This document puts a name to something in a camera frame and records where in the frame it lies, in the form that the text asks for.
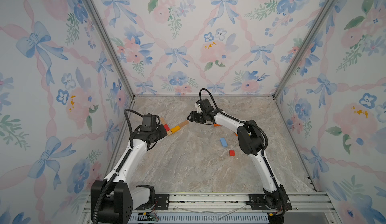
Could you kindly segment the yellow rectangular block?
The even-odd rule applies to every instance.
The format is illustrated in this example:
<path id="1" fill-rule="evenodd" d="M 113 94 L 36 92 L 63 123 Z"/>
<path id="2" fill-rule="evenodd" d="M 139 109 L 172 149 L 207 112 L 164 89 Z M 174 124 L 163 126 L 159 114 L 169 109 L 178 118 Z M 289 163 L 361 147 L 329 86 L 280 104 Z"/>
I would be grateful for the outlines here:
<path id="1" fill-rule="evenodd" d="M 171 129 L 171 132 L 174 134 L 177 131 L 179 131 L 180 129 L 181 129 L 180 126 L 175 126 L 174 128 Z"/>

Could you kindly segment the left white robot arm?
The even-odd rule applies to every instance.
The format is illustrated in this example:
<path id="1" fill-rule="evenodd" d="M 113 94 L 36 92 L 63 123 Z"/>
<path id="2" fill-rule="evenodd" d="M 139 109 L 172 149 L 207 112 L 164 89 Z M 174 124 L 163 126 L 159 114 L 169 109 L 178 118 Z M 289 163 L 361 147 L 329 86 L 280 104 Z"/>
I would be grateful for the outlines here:
<path id="1" fill-rule="evenodd" d="M 151 144 L 167 136 L 163 125 L 151 131 L 134 131 L 124 155 L 113 170 L 93 183 L 90 191 L 91 220 L 94 224 L 126 224 L 134 210 L 151 210 L 157 201 L 150 185 L 129 188 L 132 176 Z"/>

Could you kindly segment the plain wooden block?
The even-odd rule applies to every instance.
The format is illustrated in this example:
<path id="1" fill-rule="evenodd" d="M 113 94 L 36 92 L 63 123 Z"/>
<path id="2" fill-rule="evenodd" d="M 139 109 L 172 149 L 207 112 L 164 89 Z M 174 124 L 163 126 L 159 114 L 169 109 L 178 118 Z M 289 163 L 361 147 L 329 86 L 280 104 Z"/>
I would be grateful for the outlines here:
<path id="1" fill-rule="evenodd" d="M 182 127 L 186 126 L 188 123 L 189 123 L 189 121 L 188 121 L 188 120 L 185 120 L 185 121 L 179 123 L 178 126 L 179 126 L 180 128 L 182 128 Z"/>

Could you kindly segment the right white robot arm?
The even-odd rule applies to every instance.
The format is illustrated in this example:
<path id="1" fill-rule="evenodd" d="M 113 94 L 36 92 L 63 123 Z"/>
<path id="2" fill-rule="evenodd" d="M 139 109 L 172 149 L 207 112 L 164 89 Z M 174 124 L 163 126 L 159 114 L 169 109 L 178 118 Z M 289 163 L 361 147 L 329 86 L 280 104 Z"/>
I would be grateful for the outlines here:
<path id="1" fill-rule="evenodd" d="M 205 113 L 192 111 L 187 120 L 190 122 L 219 124 L 233 131 L 238 136 L 241 151 L 248 155 L 261 178 L 266 205 L 271 210 L 286 212 L 292 209 L 291 201 L 284 186 L 277 180 L 271 168 L 265 150 L 268 138 L 255 121 L 237 119 L 223 112 Z"/>

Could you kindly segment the red rectangular block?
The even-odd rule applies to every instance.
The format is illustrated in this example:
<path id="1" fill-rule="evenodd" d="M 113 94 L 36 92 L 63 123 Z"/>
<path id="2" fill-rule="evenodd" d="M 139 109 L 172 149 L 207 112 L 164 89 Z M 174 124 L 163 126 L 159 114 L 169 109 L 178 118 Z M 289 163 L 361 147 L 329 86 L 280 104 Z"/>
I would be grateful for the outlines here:
<path id="1" fill-rule="evenodd" d="M 165 130 L 166 130 L 167 132 L 170 131 L 170 128 L 169 128 L 168 124 L 165 124 L 165 125 L 164 125 L 164 128 L 165 128 Z"/>

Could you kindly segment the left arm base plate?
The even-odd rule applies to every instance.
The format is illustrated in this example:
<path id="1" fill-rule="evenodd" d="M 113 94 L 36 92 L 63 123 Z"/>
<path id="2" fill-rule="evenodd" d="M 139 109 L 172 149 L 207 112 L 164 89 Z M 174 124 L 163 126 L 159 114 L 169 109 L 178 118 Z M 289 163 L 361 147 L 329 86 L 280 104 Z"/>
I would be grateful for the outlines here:
<path id="1" fill-rule="evenodd" d="M 136 211 L 167 211 L 169 209 L 169 199 L 169 194 L 155 194 L 148 203 L 136 208 Z"/>

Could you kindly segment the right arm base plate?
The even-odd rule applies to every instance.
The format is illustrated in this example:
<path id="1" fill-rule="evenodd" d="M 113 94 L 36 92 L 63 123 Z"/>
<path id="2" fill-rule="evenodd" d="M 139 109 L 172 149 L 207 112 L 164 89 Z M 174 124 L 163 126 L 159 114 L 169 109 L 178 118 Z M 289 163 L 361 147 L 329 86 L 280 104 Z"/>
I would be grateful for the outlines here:
<path id="1" fill-rule="evenodd" d="M 249 200 L 246 202 L 247 205 L 251 206 L 254 211 L 274 211 L 279 212 L 282 209 L 286 211 L 292 210 L 292 204 L 285 193 L 280 194 L 249 194 Z"/>

